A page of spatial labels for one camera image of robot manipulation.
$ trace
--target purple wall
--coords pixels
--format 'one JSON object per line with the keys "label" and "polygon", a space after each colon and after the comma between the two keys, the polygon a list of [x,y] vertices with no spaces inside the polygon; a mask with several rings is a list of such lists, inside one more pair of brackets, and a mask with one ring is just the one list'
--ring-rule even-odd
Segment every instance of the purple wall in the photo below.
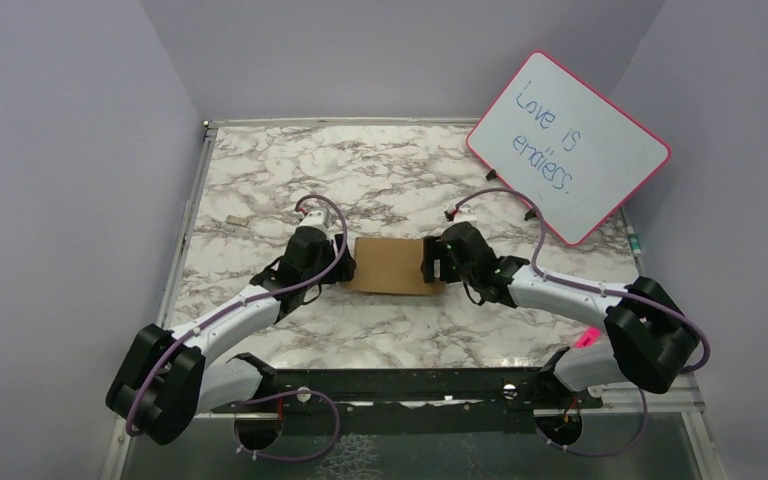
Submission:
{"label": "purple wall", "polygon": [[610,93],[663,0],[142,0],[202,116],[478,116],[543,49]]}
{"label": "purple wall", "polygon": [[97,478],[201,118],[136,0],[0,1],[0,478]]}
{"label": "purple wall", "polygon": [[768,478],[768,2],[668,0],[612,98],[673,147],[630,217],[711,337],[698,376],[730,478]]}

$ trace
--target cardboard piece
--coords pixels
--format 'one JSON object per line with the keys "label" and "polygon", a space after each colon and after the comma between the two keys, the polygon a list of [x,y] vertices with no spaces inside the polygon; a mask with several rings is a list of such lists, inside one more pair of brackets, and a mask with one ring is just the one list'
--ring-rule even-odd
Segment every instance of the cardboard piece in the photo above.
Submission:
{"label": "cardboard piece", "polygon": [[355,261],[354,278],[342,283],[355,292],[439,295],[446,288],[439,280],[423,282],[421,239],[360,237],[355,240]]}

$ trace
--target wire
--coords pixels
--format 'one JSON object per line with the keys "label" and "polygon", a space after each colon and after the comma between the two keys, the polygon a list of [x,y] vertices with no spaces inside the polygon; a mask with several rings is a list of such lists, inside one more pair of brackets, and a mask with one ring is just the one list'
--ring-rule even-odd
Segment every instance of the wire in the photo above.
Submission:
{"label": "wire", "polygon": [[[518,192],[516,190],[512,190],[510,188],[502,188],[502,187],[493,187],[493,188],[487,188],[484,190],[479,190],[471,195],[467,195],[461,201],[456,203],[455,212],[457,212],[457,209],[459,209],[461,205],[468,202],[469,200],[472,200],[473,198],[479,195],[484,195],[485,193],[492,193],[492,192],[510,193],[512,195],[515,195],[521,198],[522,200],[525,200],[525,202],[531,206],[532,210],[534,210],[534,212],[537,214],[537,217],[540,219],[540,238],[537,240],[537,246],[534,247],[534,253],[531,255],[531,269],[534,270],[534,273],[536,273],[541,277],[546,278],[547,280],[551,280],[555,283],[559,283],[567,287],[577,288],[579,290],[584,290],[586,292],[591,292],[591,293],[599,293],[599,294],[602,293],[602,290],[600,290],[599,287],[594,287],[592,285],[579,283],[574,280],[568,280],[566,278],[556,277],[549,273],[544,273],[543,270],[540,270],[540,268],[537,266],[537,256],[540,255],[540,250],[543,248],[543,243],[546,241],[546,221],[543,220],[543,214],[540,212],[540,208],[537,206],[537,204],[534,203],[534,201],[532,201],[530,198],[525,196],[523,193]],[[641,297],[640,295],[636,295],[634,293],[625,292],[622,290],[610,290],[610,289],[606,289],[604,293],[606,295],[612,295],[615,297],[627,298],[629,300],[652,307],[662,313],[665,313],[673,318],[678,319],[682,324],[684,324],[684,326],[686,326],[691,332],[693,332],[694,336],[696,336],[696,338],[699,339],[700,343],[702,343],[702,358],[700,358],[697,363],[693,365],[688,365],[682,368],[681,373],[695,372],[700,368],[704,367],[705,364],[708,363],[708,360],[711,358],[711,344],[708,341],[708,337],[705,336],[702,330],[695,323],[690,321],[689,318],[687,318],[683,314],[669,307],[665,307],[664,305],[661,305],[658,302],[655,302],[645,297]]]}
{"label": "wire", "polygon": [[343,212],[340,211],[340,208],[337,207],[337,205],[334,202],[332,202],[331,200],[323,197],[322,195],[317,195],[317,194],[311,193],[311,194],[303,196],[302,198],[300,198],[296,202],[295,210],[296,211],[302,211],[302,209],[301,209],[302,203],[304,203],[307,200],[311,200],[311,199],[321,200],[321,201],[325,202],[329,207],[331,207],[334,210],[334,213],[337,214],[337,217],[339,217],[340,223],[343,226],[343,238],[344,238],[344,241],[343,241],[343,244],[340,245],[340,249],[337,252],[337,256],[334,257],[334,260],[327,267],[325,267],[324,270],[322,270],[318,274],[314,275],[313,277],[311,277],[311,278],[309,278],[309,279],[307,279],[307,280],[305,280],[303,282],[299,282],[299,283],[297,283],[295,285],[291,285],[289,287],[279,288],[278,290],[272,290],[270,292],[264,292],[264,293],[259,293],[257,295],[252,295],[251,297],[248,297],[245,300],[236,301],[236,302],[226,306],[225,308],[223,308],[223,309],[219,310],[218,312],[214,313],[213,315],[211,315],[207,320],[201,322],[200,324],[198,324],[197,326],[193,327],[192,329],[187,330],[183,335],[181,335],[177,340],[175,340],[175,342],[172,343],[172,345],[169,348],[167,348],[165,352],[163,352],[163,355],[160,356],[160,359],[157,360],[157,363],[155,363],[154,367],[152,367],[152,369],[148,372],[148,375],[146,375],[146,378],[143,381],[143,384],[140,386],[139,390],[137,390],[137,394],[134,397],[134,402],[131,404],[131,409],[128,410],[128,416],[125,419],[125,432],[128,435],[130,435],[132,437],[136,437],[136,436],[142,435],[142,432],[140,432],[137,429],[134,429],[134,421],[137,418],[137,410],[139,408],[140,403],[143,400],[143,397],[145,397],[145,394],[146,394],[146,392],[148,392],[148,388],[151,385],[151,382],[157,376],[158,372],[160,372],[160,370],[166,365],[166,363],[169,361],[169,358],[172,357],[172,355],[175,353],[176,350],[178,350],[178,347],[183,345],[184,342],[186,342],[187,340],[192,338],[193,335],[195,335],[196,329],[203,330],[203,329],[209,327],[210,325],[212,325],[213,323],[215,323],[216,321],[218,321],[220,318],[224,317],[225,315],[228,315],[229,313],[233,312],[234,310],[236,310],[236,309],[238,309],[240,307],[243,307],[245,305],[249,305],[252,302],[256,302],[258,300],[264,300],[266,298],[273,298],[273,297],[276,297],[278,295],[283,295],[285,293],[293,292],[293,291],[299,290],[301,288],[305,288],[305,287],[307,287],[309,285],[313,285],[315,283],[318,283],[320,280],[322,280],[322,278],[325,275],[328,275],[328,273],[331,270],[334,270],[334,267],[337,266],[337,263],[340,261],[340,258],[342,258],[343,254],[346,253],[346,245],[349,243],[348,242],[349,226],[346,223],[346,217],[343,216]]}
{"label": "wire", "polygon": [[[564,423],[568,423],[569,422],[569,411],[572,409],[572,407],[575,407],[577,405],[578,405],[578,395],[573,395],[572,403],[570,403],[570,406],[567,407],[566,410],[564,410]],[[581,413],[581,407],[580,406],[578,407],[578,412],[579,412],[579,416],[581,416],[580,415],[580,413]]]}
{"label": "wire", "polygon": [[539,428],[537,429],[537,433],[540,434],[544,440],[546,440],[547,444],[557,448],[558,450],[563,450],[564,453],[571,453],[573,455],[578,455],[579,457],[605,458],[621,455],[634,448],[640,442],[640,439],[643,438],[643,433],[646,432],[646,427],[649,426],[649,404],[646,402],[646,394],[643,393],[643,389],[638,390],[640,391],[640,402],[643,405],[643,419],[640,421],[640,426],[637,427],[637,433],[634,435],[634,437],[620,448],[608,450],[607,452],[585,452],[582,450],[569,448],[566,445],[558,445],[557,443],[550,440],[549,437],[547,437],[546,434],[543,433],[543,431]]}
{"label": "wire", "polygon": [[310,455],[304,455],[301,457],[284,457],[281,455],[272,455],[270,453],[260,453],[259,450],[249,450],[248,448],[243,445],[243,441],[240,440],[240,432],[237,429],[237,426],[234,426],[234,439],[237,440],[237,453],[248,453],[252,455],[252,459],[256,458],[266,458],[269,460],[277,460],[279,462],[288,462],[288,463],[298,463],[298,462],[307,462],[309,460],[313,460],[315,458],[321,457],[322,455],[325,455],[328,453],[329,450],[334,448],[334,445],[337,444],[337,441],[340,439],[340,410],[337,408],[337,404],[334,403],[334,400],[331,400],[331,398],[328,397],[328,395],[325,395],[322,392],[317,392],[316,390],[293,390],[291,392],[281,392],[276,393],[275,395],[269,395],[268,397],[262,397],[257,398],[254,400],[246,400],[245,402],[241,402],[241,405],[257,405],[259,403],[264,402],[271,402],[272,400],[281,399],[284,397],[291,397],[293,395],[315,395],[323,400],[325,400],[328,403],[328,406],[331,407],[331,411],[334,412],[334,434],[331,435],[331,439],[328,441],[328,444],[325,445],[321,450],[315,453],[311,453]]}

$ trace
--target marble surface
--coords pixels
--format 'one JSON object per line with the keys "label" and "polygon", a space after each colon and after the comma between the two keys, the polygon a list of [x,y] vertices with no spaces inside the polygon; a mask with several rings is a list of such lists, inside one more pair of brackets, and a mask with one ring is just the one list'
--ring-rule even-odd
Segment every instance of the marble surface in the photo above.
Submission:
{"label": "marble surface", "polygon": [[[209,312],[281,255],[296,224],[293,204],[305,193],[340,205],[351,238],[441,232],[445,206],[496,185],[484,179],[486,167],[468,152],[468,132],[419,125],[222,128],[172,325]],[[503,194],[470,204],[497,254],[530,258],[539,227],[523,221],[524,205]],[[247,225],[227,224],[228,215],[245,218]],[[575,248],[550,237],[539,263],[593,280],[631,281],[637,271],[623,230],[615,216]],[[326,286],[316,302],[247,338],[226,357],[248,351],[282,368],[528,366],[542,364],[585,329],[542,311],[477,307],[459,285],[438,297]]]}

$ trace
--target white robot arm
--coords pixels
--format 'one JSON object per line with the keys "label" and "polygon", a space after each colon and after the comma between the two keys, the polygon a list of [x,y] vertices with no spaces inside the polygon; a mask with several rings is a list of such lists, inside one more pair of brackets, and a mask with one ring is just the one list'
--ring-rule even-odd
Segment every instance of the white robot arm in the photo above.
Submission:
{"label": "white robot arm", "polygon": [[[426,281],[436,280],[432,272],[434,264],[440,262],[437,271],[447,272],[441,279],[463,282],[478,292],[478,305],[492,302],[545,310],[598,328],[610,338],[610,343],[564,349],[553,356],[540,372],[542,397],[564,399],[590,385],[622,381],[662,393],[696,347],[698,339],[680,323],[607,293],[634,292],[677,310],[651,279],[640,277],[631,285],[621,285],[553,272],[540,275],[528,267],[528,260],[497,257],[472,225],[475,218],[468,208],[462,207],[453,220],[441,236],[424,239],[421,269]],[[180,435],[196,413],[257,397],[268,366],[237,357],[225,364],[214,363],[247,336],[274,325],[303,305],[307,291],[319,284],[274,298],[268,293],[309,279],[332,262],[337,262],[337,268],[319,283],[352,278],[355,264],[351,256],[337,258],[335,254],[334,243],[339,249],[346,239],[337,235],[332,243],[327,235],[329,221],[324,209],[308,212],[288,242],[279,266],[275,268],[278,262],[273,262],[214,311],[169,331],[155,325],[141,330],[111,385],[107,406],[123,417],[135,409],[134,425],[163,445]],[[589,285],[591,291],[547,281],[547,274]],[[253,297],[257,300],[246,303]],[[139,395],[152,365],[164,358],[164,370],[151,379],[144,395]]]}

